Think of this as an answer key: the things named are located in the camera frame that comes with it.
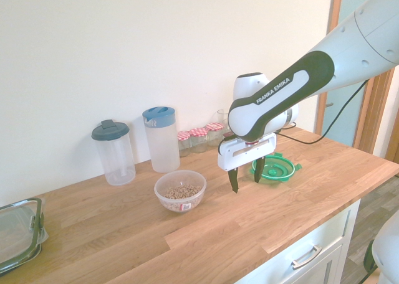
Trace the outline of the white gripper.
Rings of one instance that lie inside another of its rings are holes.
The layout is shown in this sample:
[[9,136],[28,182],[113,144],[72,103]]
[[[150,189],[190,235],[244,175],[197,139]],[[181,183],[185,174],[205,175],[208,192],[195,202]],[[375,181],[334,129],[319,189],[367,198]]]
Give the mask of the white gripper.
[[222,140],[218,148],[218,166],[224,171],[228,171],[229,181],[235,193],[239,189],[238,167],[256,160],[254,181],[259,183],[262,178],[265,156],[273,153],[276,145],[277,138],[274,133],[264,135],[254,143],[243,141],[236,135],[227,136]]

